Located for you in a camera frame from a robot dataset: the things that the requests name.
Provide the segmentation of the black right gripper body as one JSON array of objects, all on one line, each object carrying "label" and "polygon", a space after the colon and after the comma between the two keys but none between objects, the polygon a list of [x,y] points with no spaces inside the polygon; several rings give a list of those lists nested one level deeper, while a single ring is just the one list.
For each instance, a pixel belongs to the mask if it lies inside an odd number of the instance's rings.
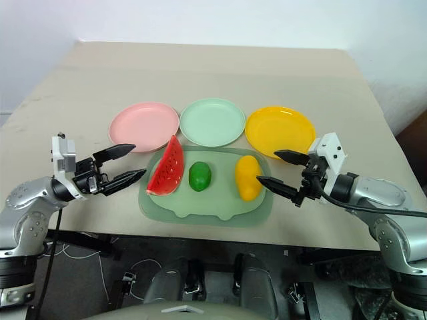
[{"label": "black right gripper body", "polygon": [[326,169],[328,164],[325,159],[311,159],[305,164],[302,171],[302,184],[298,190],[294,204],[301,207],[305,198],[320,199],[326,184]]}]

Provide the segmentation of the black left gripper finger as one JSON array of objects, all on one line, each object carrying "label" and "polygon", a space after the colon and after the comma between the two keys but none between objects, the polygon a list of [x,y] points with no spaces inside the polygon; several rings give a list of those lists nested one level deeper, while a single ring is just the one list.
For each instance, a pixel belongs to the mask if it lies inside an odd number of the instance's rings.
[{"label": "black left gripper finger", "polygon": [[139,181],[145,174],[146,169],[127,171],[102,184],[101,193],[105,196],[112,195]]},{"label": "black left gripper finger", "polygon": [[123,143],[108,147],[93,154],[93,158],[97,164],[104,164],[106,161],[116,160],[126,156],[133,151],[136,145]]}]

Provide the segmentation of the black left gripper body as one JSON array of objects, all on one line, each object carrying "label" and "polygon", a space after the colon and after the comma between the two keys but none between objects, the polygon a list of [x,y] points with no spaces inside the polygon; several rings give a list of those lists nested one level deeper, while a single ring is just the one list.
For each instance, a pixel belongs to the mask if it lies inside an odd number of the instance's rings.
[{"label": "black left gripper body", "polygon": [[73,182],[82,194],[97,194],[108,182],[107,175],[101,172],[91,157],[76,163],[74,175]]}]

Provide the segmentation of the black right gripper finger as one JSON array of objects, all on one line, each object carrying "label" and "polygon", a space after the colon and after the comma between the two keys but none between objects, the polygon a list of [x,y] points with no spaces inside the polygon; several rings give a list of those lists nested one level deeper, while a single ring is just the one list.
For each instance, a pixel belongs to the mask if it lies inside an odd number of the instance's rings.
[{"label": "black right gripper finger", "polygon": [[306,166],[310,161],[310,157],[308,155],[287,149],[275,151],[274,155],[278,156],[281,160],[293,165]]},{"label": "black right gripper finger", "polygon": [[272,193],[285,197],[291,201],[297,197],[298,190],[294,187],[286,185],[279,179],[268,176],[257,176],[256,179]]}]

